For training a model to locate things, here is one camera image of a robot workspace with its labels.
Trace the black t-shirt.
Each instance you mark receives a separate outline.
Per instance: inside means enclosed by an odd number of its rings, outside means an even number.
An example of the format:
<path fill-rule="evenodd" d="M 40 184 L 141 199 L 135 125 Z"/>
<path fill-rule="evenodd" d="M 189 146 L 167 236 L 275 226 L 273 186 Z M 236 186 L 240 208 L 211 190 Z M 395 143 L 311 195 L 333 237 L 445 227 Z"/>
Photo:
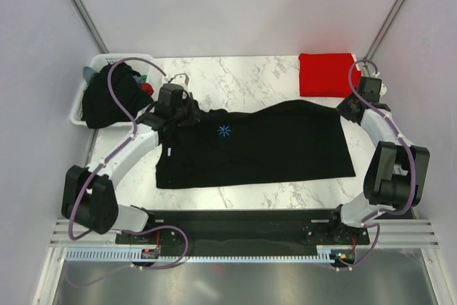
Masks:
<path fill-rule="evenodd" d="M 304 100 L 254 113 L 202 111 L 163 142 L 160 189 L 354 177 L 337 111 Z"/>

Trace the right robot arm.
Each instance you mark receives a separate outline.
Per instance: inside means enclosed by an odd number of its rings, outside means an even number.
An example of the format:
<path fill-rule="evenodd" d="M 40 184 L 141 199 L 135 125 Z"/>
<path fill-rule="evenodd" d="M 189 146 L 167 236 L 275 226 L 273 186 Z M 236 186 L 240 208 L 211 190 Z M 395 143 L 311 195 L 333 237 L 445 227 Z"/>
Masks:
<path fill-rule="evenodd" d="M 337 106 L 337 112 L 358 124 L 375 146 L 362 192 L 331 213 L 326 231 L 338 244 L 382 214 L 405 214 L 422 197 L 430 152 L 401 133 L 389 107 L 380 102 L 382 86 L 380 79 L 361 77 L 358 86 L 351 87 L 352 94 Z"/>

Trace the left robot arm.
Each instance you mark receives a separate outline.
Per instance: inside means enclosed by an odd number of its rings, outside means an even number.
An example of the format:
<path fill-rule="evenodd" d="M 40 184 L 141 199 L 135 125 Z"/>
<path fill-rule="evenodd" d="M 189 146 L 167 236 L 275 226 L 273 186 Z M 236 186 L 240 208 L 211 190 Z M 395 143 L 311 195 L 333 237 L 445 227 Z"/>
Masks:
<path fill-rule="evenodd" d="M 141 243 L 154 240 L 157 227 L 148 220 L 147 210 L 120 205 L 116 188 L 125 175 L 146 154 L 171 137 L 179 125 L 196 122 L 195 105 L 186 86 L 164 84 L 154 106 L 134 121 L 130 132 L 107 156 L 85 167 L 74 165 L 67 171 L 61 213 L 69 220 L 71 239 L 85 235 L 73 232 L 74 224 L 79 224 L 89 233 L 127 231 Z"/>

